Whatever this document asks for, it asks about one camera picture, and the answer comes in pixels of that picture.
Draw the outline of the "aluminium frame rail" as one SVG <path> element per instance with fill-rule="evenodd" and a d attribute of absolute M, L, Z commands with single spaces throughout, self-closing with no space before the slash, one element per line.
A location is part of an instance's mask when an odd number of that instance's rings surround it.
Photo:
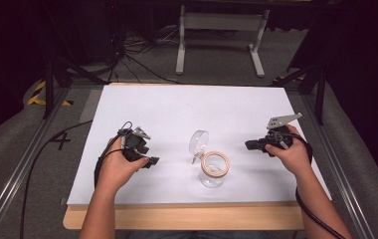
<path fill-rule="evenodd" d="M 61 107 L 63 100 L 68 95 L 68 92 L 69 89 L 59 89 L 47 117 L 41 120 L 31 141 L 24 151 L 24 154 L 21 156 L 21 159 L 15 167 L 15 170 L 5 183 L 0 194 L 0 221 L 5 215 L 24 178 L 29 172 L 33 158 L 36 156 L 38 148 L 42 144 L 43 137 L 47 132 L 50 123 L 53 121 L 57 111 Z"/>
<path fill-rule="evenodd" d="M 312 99 L 309 96 L 302 96 L 301 98 L 307 112 L 311 115 L 313 127 L 319 135 L 325 153 L 328 156 L 329 167 L 336 181 L 340 195 L 352 219 L 354 227 L 358 233 L 359 239 L 375 239 L 375 236 L 357 200 L 356 194 L 354 193 L 347 175 L 340 164 L 339 158 L 328 138 L 325 128 L 323 125 L 320 125 L 316 119 Z"/>

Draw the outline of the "person's left hand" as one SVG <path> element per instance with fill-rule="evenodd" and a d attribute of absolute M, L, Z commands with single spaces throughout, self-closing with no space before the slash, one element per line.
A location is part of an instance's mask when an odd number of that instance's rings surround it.
<path fill-rule="evenodd" d="M 116 194 L 130 177 L 148 162 L 148 158 L 128 161 L 121 151 L 121 138 L 112 139 L 110 142 L 111 146 L 103 159 L 95 190 Z"/>

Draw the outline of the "clear hinged jar lid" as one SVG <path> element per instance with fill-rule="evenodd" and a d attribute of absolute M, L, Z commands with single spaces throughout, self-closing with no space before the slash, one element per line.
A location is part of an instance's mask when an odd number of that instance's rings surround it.
<path fill-rule="evenodd" d="M 209 133 L 206 130 L 197 130 L 194 132 L 189 143 L 189 152 L 192 154 L 192 163 L 200 158 L 208 145 Z"/>

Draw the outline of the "person's right hand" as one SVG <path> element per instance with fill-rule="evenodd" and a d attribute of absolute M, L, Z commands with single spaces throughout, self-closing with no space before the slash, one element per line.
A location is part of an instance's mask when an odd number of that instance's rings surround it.
<path fill-rule="evenodd" d="M 290 171 L 296 178 L 306 177 L 312 174 L 308 153 L 306 147 L 299 139 L 292 141 L 291 147 L 281 149 L 276 146 L 267 144 L 267 152 L 278 157 L 284 167 Z"/>

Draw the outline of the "clear glass jar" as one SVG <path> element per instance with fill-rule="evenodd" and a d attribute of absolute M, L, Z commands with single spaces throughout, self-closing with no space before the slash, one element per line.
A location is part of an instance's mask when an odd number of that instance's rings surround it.
<path fill-rule="evenodd" d="M 230 159 L 220 151 L 209 151 L 201 157 L 199 179 L 208 188 L 221 186 L 230 170 Z"/>

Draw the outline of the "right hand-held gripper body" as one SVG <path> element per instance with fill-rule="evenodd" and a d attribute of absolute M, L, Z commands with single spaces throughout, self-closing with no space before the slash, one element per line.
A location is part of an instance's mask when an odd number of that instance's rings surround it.
<path fill-rule="evenodd" d="M 265 146 L 267 144 L 273 145 L 280 149 L 289 149 L 292 146 L 292 140 L 294 138 L 301 140 L 301 137 L 294 133 L 291 133 L 287 127 L 290 122 L 298 120 L 301 117 L 302 114 L 298 113 L 289 116 L 271 118 L 267 125 L 267 135 L 264 138 L 260 139 L 261 151 L 266 152 L 270 157 L 274 157 L 273 154 L 265 149 Z"/>

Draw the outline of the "white table cover sheet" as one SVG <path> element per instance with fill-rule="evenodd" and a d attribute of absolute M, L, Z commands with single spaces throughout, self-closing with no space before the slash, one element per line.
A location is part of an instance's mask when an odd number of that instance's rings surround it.
<path fill-rule="evenodd" d="M 271 118 L 292 114 L 282 88 L 114 85 L 103 88 L 68 200 L 90 202 L 97 159 L 126 123 L 150 137 L 157 164 L 137 171 L 119 189 L 118 204 L 288 202 L 296 183 L 281 161 L 246 141 L 266 135 Z M 226 154 L 230 170 L 217 188 L 205 187 L 200 163 L 189 150 L 198 130 L 209 134 L 207 148 Z"/>

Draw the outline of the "black tripod stand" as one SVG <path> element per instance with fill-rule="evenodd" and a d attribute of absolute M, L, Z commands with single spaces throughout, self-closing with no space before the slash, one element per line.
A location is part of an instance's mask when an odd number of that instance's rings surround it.
<path fill-rule="evenodd" d="M 57 82 L 61 89 L 67 90 L 72 85 L 72 78 L 68 69 L 74 70 L 79 75 L 90 80 L 96 85 L 107 85 L 107 82 L 98 78 L 96 75 L 88 72 L 84 68 L 73 64 L 72 62 L 57 56 L 54 52 L 48 53 L 48 62 L 46 67 L 46 106 L 44 119 L 47 119 L 57 105 L 55 100 L 54 82 Z"/>
<path fill-rule="evenodd" d="M 317 119 L 317 122 L 320 125 L 323 125 L 322 112 L 326 82 L 325 67 L 323 65 L 311 65 L 297 70 L 287 76 L 277 77 L 272 81 L 271 87 L 283 87 L 289 82 L 292 82 L 300 77 L 303 77 L 303 80 L 297 87 L 297 91 L 301 95 L 309 95 L 314 87 L 317 87 L 314 104 L 314 115 Z"/>

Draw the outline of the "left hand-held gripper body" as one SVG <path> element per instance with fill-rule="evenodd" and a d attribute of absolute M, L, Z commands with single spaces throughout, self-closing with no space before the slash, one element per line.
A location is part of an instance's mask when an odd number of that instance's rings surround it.
<path fill-rule="evenodd" d="M 127 121 L 117 132 L 121 138 L 121 151 L 128 161 L 136 161 L 148 153 L 146 141 L 150 136 L 140 127 L 132 128 L 132 123 Z"/>

